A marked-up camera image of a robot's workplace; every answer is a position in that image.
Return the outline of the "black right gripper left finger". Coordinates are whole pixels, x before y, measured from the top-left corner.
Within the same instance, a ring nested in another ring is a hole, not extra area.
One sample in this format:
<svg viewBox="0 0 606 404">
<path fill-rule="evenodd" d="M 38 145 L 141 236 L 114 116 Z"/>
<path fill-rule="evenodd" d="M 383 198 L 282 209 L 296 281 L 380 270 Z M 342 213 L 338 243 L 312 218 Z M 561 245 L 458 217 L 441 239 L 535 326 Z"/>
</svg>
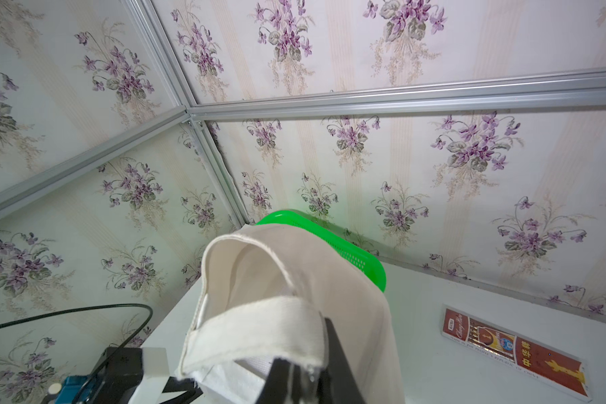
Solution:
<svg viewBox="0 0 606 404">
<path fill-rule="evenodd" d="M 275 359 L 256 404 L 284 404 L 291 398 L 295 366 L 287 360 Z"/>
</svg>

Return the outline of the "white baseball cap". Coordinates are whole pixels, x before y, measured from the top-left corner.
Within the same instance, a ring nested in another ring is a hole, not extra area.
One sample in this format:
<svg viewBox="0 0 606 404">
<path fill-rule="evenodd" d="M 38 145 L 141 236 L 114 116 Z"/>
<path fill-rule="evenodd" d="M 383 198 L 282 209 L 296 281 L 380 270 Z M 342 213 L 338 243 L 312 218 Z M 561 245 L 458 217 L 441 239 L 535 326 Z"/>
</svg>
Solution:
<svg viewBox="0 0 606 404">
<path fill-rule="evenodd" d="M 179 378 L 223 402 L 253 403 L 276 360 L 327 367 L 336 333 L 363 399 L 404 402 L 385 295 L 311 232 L 258 225 L 217 237 L 203 254 L 201 282 Z"/>
</svg>

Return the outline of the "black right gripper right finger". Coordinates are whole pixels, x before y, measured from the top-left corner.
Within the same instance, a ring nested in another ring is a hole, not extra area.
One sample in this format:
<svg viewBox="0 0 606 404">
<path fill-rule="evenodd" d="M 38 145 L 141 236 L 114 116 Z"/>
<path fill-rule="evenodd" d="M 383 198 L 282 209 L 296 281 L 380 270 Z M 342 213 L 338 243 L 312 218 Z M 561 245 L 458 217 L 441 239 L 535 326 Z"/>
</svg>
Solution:
<svg viewBox="0 0 606 404">
<path fill-rule="evenodd" d="M 328 365 L 322 371 L 316 397 L 321 404 L 365 404 L 336 329 L 325 319 L 328 335 Z"/>
</svg>

